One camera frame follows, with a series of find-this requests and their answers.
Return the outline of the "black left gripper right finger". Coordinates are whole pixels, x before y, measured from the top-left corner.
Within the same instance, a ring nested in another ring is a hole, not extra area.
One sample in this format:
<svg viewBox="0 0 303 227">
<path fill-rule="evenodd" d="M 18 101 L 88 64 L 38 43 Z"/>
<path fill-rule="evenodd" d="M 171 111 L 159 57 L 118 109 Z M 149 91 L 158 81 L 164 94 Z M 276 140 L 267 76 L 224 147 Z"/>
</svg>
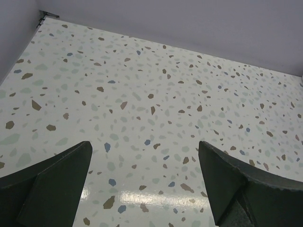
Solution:
<svg viewBox="0 0 303 227">
<path fill-rule="evenodd" d="M 247 164 L 199 142 L 205 188 L 219 227 L 301 227 L 303 183 Z"/>
</svg>

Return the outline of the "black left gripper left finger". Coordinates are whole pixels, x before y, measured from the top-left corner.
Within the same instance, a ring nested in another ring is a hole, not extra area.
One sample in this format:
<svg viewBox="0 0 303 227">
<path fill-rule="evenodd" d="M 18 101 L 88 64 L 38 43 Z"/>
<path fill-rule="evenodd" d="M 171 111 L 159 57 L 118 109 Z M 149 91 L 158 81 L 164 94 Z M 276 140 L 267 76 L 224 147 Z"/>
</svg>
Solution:
<svg viewBox="0 0 303 227">
<path fill-rule="evenodd" d="M 82 141 L 0 179 L 2 227 L 71 227 L 92 157 Z"/>
</svg>

